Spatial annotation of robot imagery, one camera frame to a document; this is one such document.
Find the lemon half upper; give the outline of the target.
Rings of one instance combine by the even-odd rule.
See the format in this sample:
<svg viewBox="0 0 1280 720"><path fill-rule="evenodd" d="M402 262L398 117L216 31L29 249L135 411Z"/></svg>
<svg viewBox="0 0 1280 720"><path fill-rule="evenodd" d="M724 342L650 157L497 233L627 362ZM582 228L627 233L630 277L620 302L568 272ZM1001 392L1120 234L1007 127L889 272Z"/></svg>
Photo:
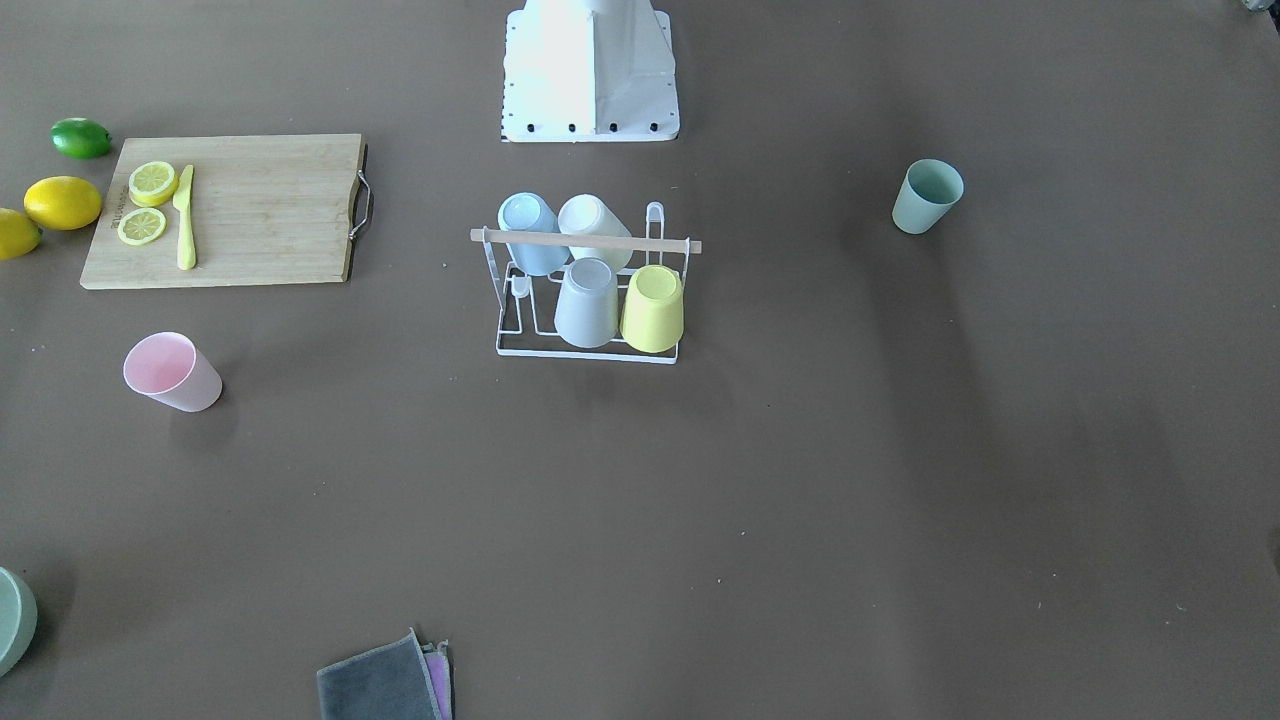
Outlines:
<svg viewBox="0 0 1280 720"><path fill-rule="evenodd" d="M127 188L137 208L157 208L172 199L178 184L179 173L170 163L147 161L133 169Z"/></svg>

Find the lemon half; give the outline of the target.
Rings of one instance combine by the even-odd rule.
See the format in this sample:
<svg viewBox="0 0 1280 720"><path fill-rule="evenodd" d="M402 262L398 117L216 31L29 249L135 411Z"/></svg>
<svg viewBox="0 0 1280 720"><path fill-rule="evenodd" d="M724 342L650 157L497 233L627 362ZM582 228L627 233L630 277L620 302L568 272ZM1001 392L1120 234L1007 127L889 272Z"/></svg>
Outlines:
<svg viewBox="0 0 1280 720"><path fill-rule="evenodd" d="M178 184L179 173L170 163L147 161L133 169L127 188L137 208L157 208L172 199Z"/></svg>
<svg viewBox="0 0 1280 720"><path fill-rule="evenodd" d="M159 240L166 231L166 215L157 208L138 208L116 225L116 237L125 245L142 246Z"/></svg>

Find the green bowl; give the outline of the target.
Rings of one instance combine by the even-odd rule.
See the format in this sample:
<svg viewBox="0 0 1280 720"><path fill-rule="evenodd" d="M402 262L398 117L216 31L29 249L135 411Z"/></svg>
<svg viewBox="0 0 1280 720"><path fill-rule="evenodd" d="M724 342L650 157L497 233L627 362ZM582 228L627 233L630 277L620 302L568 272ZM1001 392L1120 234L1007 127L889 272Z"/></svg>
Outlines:
<svg viewBox="0 0 1280 720"><path fill-rule="evenodd" d="M33 591L15 573L1 568L1 676L23 657L35 637L38 606Z"/></svg>

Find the grey cloth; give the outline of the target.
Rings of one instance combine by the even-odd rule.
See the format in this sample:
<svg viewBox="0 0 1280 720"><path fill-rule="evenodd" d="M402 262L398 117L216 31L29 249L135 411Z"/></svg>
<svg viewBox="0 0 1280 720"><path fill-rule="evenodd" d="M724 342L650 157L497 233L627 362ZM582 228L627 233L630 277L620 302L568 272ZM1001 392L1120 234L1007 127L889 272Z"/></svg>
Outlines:
<svg viewBox="0 0 1280 720"><path fill-rule="evenodd" d="M323 719L438 719L415 632L316 673Z"/></svg>

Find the lemon half lower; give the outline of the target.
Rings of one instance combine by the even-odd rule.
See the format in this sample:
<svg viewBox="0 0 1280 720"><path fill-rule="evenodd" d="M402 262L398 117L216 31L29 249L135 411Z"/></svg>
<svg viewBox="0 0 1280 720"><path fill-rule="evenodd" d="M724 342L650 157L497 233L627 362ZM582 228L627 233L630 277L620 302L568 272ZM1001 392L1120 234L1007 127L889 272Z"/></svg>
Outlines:
<svg viewBox="0 0 1280 720"><path fill-rule="evenodd" d="M138 208L116 225L116 237L125 245L142 246L159 240L166 231L166 215L157 208Z"/></svg>

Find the light blue cup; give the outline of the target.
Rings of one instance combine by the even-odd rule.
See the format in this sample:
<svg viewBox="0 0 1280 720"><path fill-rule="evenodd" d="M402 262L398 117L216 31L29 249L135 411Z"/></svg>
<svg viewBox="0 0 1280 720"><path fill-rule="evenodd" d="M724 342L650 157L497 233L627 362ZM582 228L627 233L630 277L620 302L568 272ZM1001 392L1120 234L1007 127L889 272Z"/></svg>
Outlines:
<svg viewBox="0 0 1280 720"><path fill-rule="evenodd" d="M497 213L502 231L558 234L557 215L536 193L513 193ZM550 275L571 259L571 250L559 243L507 243L515 265L526 275Z"/></svg>

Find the green cup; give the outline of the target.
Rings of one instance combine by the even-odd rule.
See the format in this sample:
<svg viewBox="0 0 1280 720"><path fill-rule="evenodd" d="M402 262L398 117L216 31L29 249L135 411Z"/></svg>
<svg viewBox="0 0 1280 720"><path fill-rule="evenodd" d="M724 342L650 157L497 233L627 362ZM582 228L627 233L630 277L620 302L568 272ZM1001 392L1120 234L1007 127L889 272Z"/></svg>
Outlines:
<svg viewBox="0 0 1280 720"><path fill-rule="evenodd" d="M960 172L940 159L915 160L906 170L896 197L892 220L900 231L923 234L964 195Z"/></svg>

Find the purple cloth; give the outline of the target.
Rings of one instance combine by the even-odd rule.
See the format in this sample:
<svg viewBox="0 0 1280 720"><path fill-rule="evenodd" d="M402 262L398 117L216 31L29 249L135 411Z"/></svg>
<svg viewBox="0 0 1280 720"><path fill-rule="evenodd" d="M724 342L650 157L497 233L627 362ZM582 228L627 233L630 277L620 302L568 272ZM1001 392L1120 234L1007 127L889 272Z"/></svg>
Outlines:
<svg viewBox="0 0 1280 720"><path fill-rule="evenodd" d="M422 646L422 659L431 684L431 700L438 719L454 717L452 697L452 676L449 641L439 641Z"/></svg>

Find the whole lemon far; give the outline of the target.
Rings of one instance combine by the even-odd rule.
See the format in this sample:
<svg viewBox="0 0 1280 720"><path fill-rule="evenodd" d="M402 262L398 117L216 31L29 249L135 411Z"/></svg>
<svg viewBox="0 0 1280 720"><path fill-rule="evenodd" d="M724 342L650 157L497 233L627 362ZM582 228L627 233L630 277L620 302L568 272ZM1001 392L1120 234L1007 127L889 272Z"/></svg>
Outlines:
<svg viewBox="0 0 1280 720"><path fill-rule="evenodd" d="M0 209L0 259L20 258L35 250L42 231L24 213L9 208Z"/></svg>

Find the whole lemon near board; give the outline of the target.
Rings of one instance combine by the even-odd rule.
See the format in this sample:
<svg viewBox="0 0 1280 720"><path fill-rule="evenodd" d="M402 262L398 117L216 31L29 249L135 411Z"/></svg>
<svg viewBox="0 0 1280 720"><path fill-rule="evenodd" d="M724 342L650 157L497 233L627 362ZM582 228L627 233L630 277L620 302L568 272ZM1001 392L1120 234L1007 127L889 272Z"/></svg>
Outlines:
<svg viewBox="0 0 1280 720"><path fill-rule="evenodd" d="M83 178L54 176L28 187L23 206L26 214L42 228L77 231L99 218L102 196Z"/></svg>

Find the bamboo cutting board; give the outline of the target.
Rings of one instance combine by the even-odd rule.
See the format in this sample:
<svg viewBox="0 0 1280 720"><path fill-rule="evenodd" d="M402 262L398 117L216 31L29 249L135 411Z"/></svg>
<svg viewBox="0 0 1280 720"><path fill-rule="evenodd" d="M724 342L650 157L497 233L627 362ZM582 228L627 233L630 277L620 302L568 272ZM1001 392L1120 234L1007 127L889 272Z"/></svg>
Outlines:
<svg viewBox="0 0 1280 720"><path fill-rule="evenodd" d="M123 142L79 282L87 290L343 282L349 275L362 135L128 138ZM116 236L133 210L131 173L146 161L195 169L197 263L177 265L180 214L142 246Z"/></svg>

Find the white cup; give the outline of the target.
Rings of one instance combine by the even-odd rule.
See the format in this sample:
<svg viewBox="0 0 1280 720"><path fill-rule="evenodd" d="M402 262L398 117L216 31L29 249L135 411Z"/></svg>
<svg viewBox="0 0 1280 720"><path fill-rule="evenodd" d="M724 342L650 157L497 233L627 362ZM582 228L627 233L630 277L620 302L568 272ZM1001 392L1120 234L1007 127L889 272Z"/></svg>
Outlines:
<svg viewBox="0 0 1280 720"><path fill-rule="evenodd" d="M622 220L598 197L580 193L567 200L558 213L558 227L562 234L591 234L609 237L631 237ZM631 249L575 247L570 251L575 260L598 258L609 265L613 273L620 273L631 260Z"/></svg>

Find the green lime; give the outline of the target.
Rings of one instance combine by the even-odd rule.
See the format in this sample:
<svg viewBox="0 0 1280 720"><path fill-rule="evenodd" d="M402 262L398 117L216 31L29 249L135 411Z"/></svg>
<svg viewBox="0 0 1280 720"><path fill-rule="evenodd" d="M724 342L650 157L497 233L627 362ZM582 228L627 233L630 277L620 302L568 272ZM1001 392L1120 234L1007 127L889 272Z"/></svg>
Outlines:
<svg viewBox="0 0 1280 720"><path fill-rule="evenodd" d="M55 122L49 136L52 146L60 154L74 159L101 158L113 147L110 132L96 120L83 117Z"/></svg>

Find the yellow plastic knife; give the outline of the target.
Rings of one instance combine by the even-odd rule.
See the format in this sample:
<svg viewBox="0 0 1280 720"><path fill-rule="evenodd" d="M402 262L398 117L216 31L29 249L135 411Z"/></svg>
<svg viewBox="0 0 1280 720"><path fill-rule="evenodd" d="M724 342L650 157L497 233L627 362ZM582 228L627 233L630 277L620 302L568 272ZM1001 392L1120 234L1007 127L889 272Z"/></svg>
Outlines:
<svg viewBox="0 0 1280 720"><path fill-rule="evenodd" d="M178 177L178 184L172 196L172 205L179 214L179 234L177 241L175 266L188 272L197 264L197 249L192 223L192 190L195 167L186 165Z"/></svg>

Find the grey cup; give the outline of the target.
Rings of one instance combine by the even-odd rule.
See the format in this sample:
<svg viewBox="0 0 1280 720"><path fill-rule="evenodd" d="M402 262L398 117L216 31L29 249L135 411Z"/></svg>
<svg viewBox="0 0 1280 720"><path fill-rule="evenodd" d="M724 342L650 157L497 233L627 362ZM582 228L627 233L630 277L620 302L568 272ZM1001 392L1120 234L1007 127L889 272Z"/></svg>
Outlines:
<svg viewBox="0 0 1280 720"><path fill-rule="evenodd" d="M559 337L580 348L596 348L614 338L618 323L618 293L612 269L598 258L571 263L556 305L554 324Z"/></svg>

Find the yellow cup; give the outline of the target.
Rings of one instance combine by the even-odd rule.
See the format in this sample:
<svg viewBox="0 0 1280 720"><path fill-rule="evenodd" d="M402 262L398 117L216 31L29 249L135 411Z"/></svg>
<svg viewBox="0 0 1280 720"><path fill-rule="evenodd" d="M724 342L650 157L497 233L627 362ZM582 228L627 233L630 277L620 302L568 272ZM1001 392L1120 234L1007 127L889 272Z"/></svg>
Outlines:
<svg viewBox="0 0 1280 720"><path fill-rule="evenodd" d="M684 282L663 265L645 265L631 277L620 323L623 340L646 354L675 347L684 334Z"/></svg>

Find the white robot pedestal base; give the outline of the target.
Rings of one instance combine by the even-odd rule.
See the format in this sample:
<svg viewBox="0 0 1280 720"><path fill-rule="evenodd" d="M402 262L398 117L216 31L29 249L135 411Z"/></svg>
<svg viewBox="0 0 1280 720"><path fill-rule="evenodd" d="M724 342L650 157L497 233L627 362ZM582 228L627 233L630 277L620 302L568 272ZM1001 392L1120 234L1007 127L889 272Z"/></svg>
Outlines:
<svg viewBox="0 0 1280 720"><path fill-rule="evenodd" d="M506 142L678 137L671 18L649 1L527 1L506 18L503 67Z"/></svg>

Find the pink cup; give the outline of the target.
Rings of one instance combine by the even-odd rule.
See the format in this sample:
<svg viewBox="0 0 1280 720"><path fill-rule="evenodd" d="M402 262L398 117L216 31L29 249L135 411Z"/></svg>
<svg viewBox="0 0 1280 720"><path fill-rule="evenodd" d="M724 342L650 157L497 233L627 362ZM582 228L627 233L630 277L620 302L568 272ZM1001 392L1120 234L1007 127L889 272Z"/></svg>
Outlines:
<svg viewBox="0 0 1280 720"><path fill-rule="evenodd" d="M183 413L198 413L221 396L223 380L184 334L157 332L125 355L123 378L138 395Z"/></svg>

